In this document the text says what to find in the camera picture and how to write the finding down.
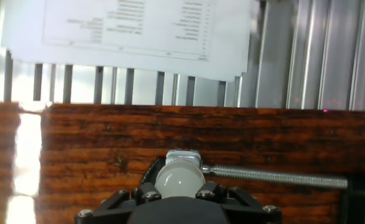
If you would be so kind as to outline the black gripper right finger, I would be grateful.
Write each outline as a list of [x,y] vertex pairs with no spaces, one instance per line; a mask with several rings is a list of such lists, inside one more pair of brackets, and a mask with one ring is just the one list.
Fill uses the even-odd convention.
[[226,187],[215,182],[205,183],[195,194],[196,199],[219,205],[229,223],[281,224],[282,211],[273,205],[262,205],[238,187]]

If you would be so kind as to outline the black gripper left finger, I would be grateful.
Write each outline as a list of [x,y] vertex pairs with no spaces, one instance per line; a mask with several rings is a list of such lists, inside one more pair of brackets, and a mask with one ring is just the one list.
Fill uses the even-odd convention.
[[120,190],[103,200],[95,210],[83,209],[75,215],[75,224],[126,224],[140,205],[160,200],[162,195],[151,183],[132,190]]

